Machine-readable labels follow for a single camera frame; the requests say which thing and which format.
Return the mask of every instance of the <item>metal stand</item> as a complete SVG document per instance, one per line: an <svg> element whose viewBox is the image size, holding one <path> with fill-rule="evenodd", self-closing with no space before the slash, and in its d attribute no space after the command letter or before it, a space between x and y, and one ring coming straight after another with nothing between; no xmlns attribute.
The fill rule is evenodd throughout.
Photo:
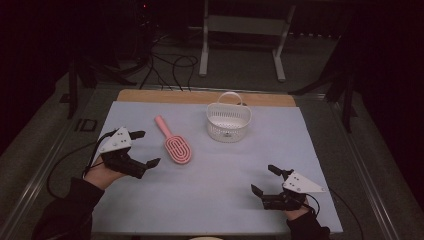
<svg viewBox="0 0 424 240"><path fill-rule="evenodd" d="M290 23L296 7L290 6L290 10L285 20L257 19L245 17L228 17L209 15L209 0L205 0L204 18L203 18L203 48L200 58L199 75L205 77L208 70L208 33L209 31L232 32L232 33L250 33L280 36L280 43L272 51L277 79L279 82L285 82L286 77L281 63L281 52L286 41Z"/></svg>
<svg viewBox="0 0 424 240"><path fill-rule="evenodd" d="M291 95L303 95L324 84L331 83L325 98L337 102L344 93L342 123L347 132L351 132L350 117L353 113L352 97L354 82L359 79L362 59L372 46L373 32L364 28L367 15L355 10L352 19L339 39L337 46L326 63L319 79L301 89L288 92Z"/></svg>
<svg viewBox="0 0 424 240"><path fill-rule="evenodd" d="M83 57L78 54L77 51L73 50L69 61L69 94L66 95L67 99L61 101L69 103L68 119L71 119L74 116L74 113L78 108L78 76L85 87L95 88L97 85L93 69L122 85L136 85L136 83L126 80L105 66L88 57Z"/></svg>

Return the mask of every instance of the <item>white metal frame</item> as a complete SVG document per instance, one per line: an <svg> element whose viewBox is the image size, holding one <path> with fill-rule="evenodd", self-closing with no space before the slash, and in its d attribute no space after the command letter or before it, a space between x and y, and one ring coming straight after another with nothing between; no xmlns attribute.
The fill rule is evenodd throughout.
<svg viewBox="0 0 424 240"><path fill-rule="evenodd" d="M251 33L280 36L280 43L272 51L277 79L279 82L285 82L283 64L281 62L281 52L286 41L290 23L296 7L291 6L286 20L258 19L244 17L228 17L219 15L209 15L209 0L205 0L204 18L203 18L203 48L200 58L199 75L205 77L208 71L209 58L209 31L233 32L233 33Z"/></svg>

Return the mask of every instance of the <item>black sleeve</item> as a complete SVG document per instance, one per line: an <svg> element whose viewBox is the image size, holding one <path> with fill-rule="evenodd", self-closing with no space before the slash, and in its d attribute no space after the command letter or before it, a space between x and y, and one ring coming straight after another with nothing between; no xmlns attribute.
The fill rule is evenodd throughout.
<svg viewBox="0 0 424 240"><path fill-rule="evenodd" d="M330 229L321 227L311 211L301 217L288 221L292 240L329 240Z"/></svg>
<svg viewBox="0 0 424 240"><path fill-rule="evenodd" d="M44 209L32 239L90 239L91 214L103 194L103 190L91 183L72 178L68 195Z"/></svg>

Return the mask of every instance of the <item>basket handle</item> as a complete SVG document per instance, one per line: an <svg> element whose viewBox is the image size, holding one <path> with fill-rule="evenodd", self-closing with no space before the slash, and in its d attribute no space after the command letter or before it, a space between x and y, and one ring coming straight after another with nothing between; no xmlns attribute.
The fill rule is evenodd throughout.
<svg viewBox="0 0 424 240"><path fill-rule="evenodd" d="M238 97L240 99L240 105L243 106L243 100L241 99L241 96L238 93L236 93L236 92L225 92L225 93L221 94L221 96L219 96L219 98L218 98L218 103L221 103L220 102L221 98L223 96L226 96L226 95L233 95L233 96Z"/></svg>

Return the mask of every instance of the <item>table leg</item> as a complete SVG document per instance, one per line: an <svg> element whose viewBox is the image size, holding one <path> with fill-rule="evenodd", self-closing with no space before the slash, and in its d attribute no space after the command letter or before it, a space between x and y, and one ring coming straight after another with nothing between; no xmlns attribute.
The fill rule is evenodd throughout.
<svg viewBox="0 0 424 240"><path fill-rule="evenodd" d="M208 45L208 7L209 1L205 0L205 12L203 16L203 48L202 48L202 56L200 57L200 68L199 75L201 77L205 77L208 72L208 58L209 58L209 45Z"/></svg>
<svg viewBox="0 0 424 240"><path fill-rule="evenodd" d="M296 9L296 6L290 7L290 11L287 15L286 22L284 23L283 30L281 32L280 44L278 45L277 49L274 49L272 51L272 57L274 58L275 70L277 72L277 80L279 82L286 81L286 75L284 74L283 64L281 62L281 52L283 51L284 43L289 33L290 22L293 19L293 14L295 9Z"/></svg>

